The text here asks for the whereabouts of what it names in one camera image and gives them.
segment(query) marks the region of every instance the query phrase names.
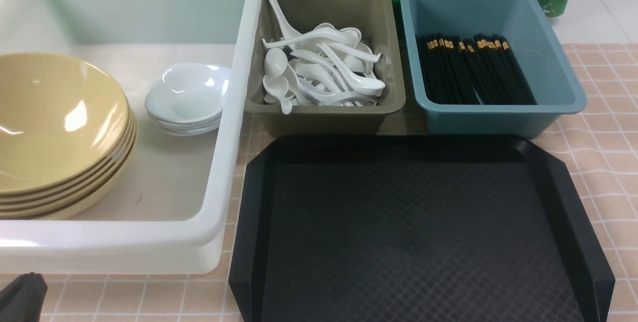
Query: textured tray surface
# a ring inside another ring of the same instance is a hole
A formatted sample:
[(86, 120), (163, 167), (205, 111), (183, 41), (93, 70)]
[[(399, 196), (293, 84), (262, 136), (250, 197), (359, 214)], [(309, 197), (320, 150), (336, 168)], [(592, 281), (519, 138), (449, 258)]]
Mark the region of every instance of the textured tray surface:
[(262, 320), (583, 320), (526, 163), (435, 160), (279, 164)]

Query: blue tray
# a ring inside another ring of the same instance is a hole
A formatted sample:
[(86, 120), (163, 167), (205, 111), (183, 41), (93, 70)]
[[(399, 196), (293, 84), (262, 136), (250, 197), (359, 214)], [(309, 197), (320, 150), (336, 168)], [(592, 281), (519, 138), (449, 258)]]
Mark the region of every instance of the blue tray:
[[(587, 98), (536, 0), (401, 0), (415, 99), (431, 134), (515, 134), (535, 138), (559, 116), (581, 112)], [(426, 96), (417, 35), (507, 38), (538, 105), (436, 104)]]

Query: floor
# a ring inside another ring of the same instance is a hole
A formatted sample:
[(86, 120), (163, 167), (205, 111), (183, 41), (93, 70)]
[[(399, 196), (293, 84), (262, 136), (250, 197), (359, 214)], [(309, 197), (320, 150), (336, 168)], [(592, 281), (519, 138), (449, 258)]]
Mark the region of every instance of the floor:
[(552, 25), (561, 43), (638, 43), (638, 0), (569, 0)]

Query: plastic container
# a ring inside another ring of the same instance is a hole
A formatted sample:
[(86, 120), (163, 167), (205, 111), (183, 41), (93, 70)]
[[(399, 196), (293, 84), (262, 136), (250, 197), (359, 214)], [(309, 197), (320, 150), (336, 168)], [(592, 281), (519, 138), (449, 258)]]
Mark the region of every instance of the plastic container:
[[(0, 272), (202, 274), (216, 267), (261, 0), (0, 0), (0, 53), (70, 54), (121, 84), (139, 142), (113, 190), (75, 220), (0, 221)], [(144, 111), (175, 63), (232, 66), (217, 134), (174, 138)]]
[(264, 57), (266, 41), (279, 40), (281, 31), (267, 0), (262, 0), (259, 29), (255, 37), (253, 65), (248, 79), (246, 111), (255, 113), (272, 136), (303, 134), (376, 134), (385, 116), (405, 104), (405, 84), (394, 11), (390, 0), (278, 0), (289, 23), (298, 31), (311, 31), (319, 23), (329, 22), (338, 29), (357, 27), (364, 42), (382, 57), (374, 65), (374, 74), (387, 86), (379, 106), (295, 106), (283, 115), (279, 106), (264, 102)]
[[(516, 134), (535, 138), (559, 116), (582, 111), (587, 98), (536, 0), (401, 0), (414, 95), (431, 134)], [(505, 36), (536, 106), (435, 104), (426, 97), (416, 35)]]

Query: stack of yellow bowls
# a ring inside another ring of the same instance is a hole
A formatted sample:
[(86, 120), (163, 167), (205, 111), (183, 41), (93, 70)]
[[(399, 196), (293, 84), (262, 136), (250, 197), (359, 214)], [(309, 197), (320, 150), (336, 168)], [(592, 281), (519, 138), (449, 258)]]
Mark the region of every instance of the stack of yellow bowls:
[(137, 122), (117, 81), (71, 56), (0, 56), (0, 218), (62, 219), (109, 192)]

